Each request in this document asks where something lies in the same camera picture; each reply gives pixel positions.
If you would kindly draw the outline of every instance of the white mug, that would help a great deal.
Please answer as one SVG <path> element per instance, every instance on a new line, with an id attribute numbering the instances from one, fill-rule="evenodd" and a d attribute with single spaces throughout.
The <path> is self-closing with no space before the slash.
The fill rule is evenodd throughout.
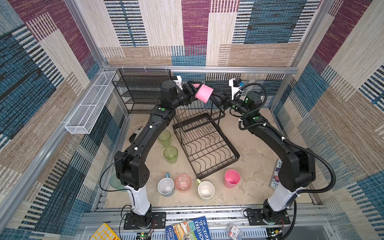
<path id="1" fill-rule="evenodd" d="M 196 183 L 198 185 L 197 192 L 204 201 L 208 201 L 213 197 L 215 194 L 215 187 L 212 183 L 208 181 L 202 182 L 200 179 L 196 179 Z"/>

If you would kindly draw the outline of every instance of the dish rack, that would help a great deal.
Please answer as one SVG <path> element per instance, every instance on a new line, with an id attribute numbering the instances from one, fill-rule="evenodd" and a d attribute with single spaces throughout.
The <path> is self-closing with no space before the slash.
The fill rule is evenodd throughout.
<path id="1" fill-rule="evenodd" d="M 173 130 L 198 179 L 231 165 L 240 157 L 219 127 L 224 116 L 224 110 L 212 97 L 207 104 L 195 101 L 176 109 Z"/>

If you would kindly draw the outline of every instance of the black wire dish rack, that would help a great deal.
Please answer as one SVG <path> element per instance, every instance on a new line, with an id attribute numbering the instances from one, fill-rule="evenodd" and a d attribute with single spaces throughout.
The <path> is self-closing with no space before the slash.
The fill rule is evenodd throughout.
<path id="1" fill-rule="evenodd" d="M 161 84 L 170 79 L 170 70 L 120 68 L 113 85 L 128 113 L 149 114 L 160 98 Z"/>
<path id="2" fill-rule="evenodd" d="M 211 96 L 176 109 L 174 133 L 198 179 L 236 162 L 240 155 L 219 127 L 225 116 Z"/>

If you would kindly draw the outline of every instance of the white arm segment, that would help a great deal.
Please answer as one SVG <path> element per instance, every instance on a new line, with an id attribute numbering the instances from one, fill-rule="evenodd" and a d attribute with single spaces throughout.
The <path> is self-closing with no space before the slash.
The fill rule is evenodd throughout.
<path id="1" fill-rule="evenodd" d="M 296 191 L 290 192 L 279 182 L 277 188 L 275 189 L 275 192 L 272 194 L 272 196 L 268 198 L 269 206 L 275 212 L 279 212 L 289 208 L 288 201 L 292 198 L 293 195 L 296 195 L 297 191 L 301 189 L 303 189 L 303 187 L 299 187 L 298 189 L 296 189 Z"/>
<path id="2" fill-rule="evenodd" d="M 232 100 L 233 100 L 233 97 L 235 96 L 235 94 L 240 90 L 240 87 L 234 87 L 234 86 L 233 86 L 233 81 L 234 81 L 235 79 L 236 79 L 236 78 L 231 78 L 231 79 L 229 79 L 229 86 L 231 87 Z"/>
<path id="3" fill-rule="evenodd" d="M 176 83 L 176 85 L 181 89 L 183 90 L 183 88 L 181 87 L 181 76 L 176 76 L 177 77 L 177 80 L 174 80 L 174 82 Z"/>
<path id="4" fill-rule="evenodd" d="M 131 204 L 133 205 L 133 203 L 135 203 L 134 206 L 132 206 L 132 211 L 138 215 L 144 216 L 151 206 L 147 198 L 146 186 L 139 188 L 137 191 L 128 185 L 126 185 L 125 188 L 128 189 L 128 192 L 132 192 L 132 194 L 129 192 L 129 199 L 131 200 Z"/>

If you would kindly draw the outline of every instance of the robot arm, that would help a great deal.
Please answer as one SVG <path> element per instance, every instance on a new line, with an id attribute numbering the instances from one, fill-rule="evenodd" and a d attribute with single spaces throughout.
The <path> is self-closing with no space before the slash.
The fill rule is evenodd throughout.
<path id="1" fill-rule="evenodd" d="M 240 82 L 240 79 L 232 80 L 232 89 L 239 91 L 241 88 L 234 87 L 239 87 Z M 131 202 L 135 205 L 132 209 L 133 218 L 142 226 L 147 226 L 151 220 L 151 206 L 145 191 L 145 184 L 149 178 L 145 159 L 159 134 L 175 116 L 175 109 L 196 100 L 198 90 L 191 82 L 184 84 L 181 89 L 173 80 L 165 81 L 161 88 L 161 101 L 153 108 L 143 131 L 124 152 L 115 154 L 117 178 L 132 192 Z M 266 224 L 277 222 L 297 197 L 298 192 L 316 178 L 314 155 L 309 154 L 312 151 L 296 148 L 283 141 L 284 137 L 278 134 L 278 131 L 259 113 L 262 100 L 258 92 L 249 91 L 244 101 L 237 98 L 236 93 L 212 95 L 220 98 L 219 102 L 216 98 L 213 100 L 224 109 L 232 108 L 242 114 L 244 118 L 240 120 L 245 126 L 244 129 L 267 143 L 281 159 L 280 183 L 274 194 L 265 200 L 263 205 L 264 222 Z"/>

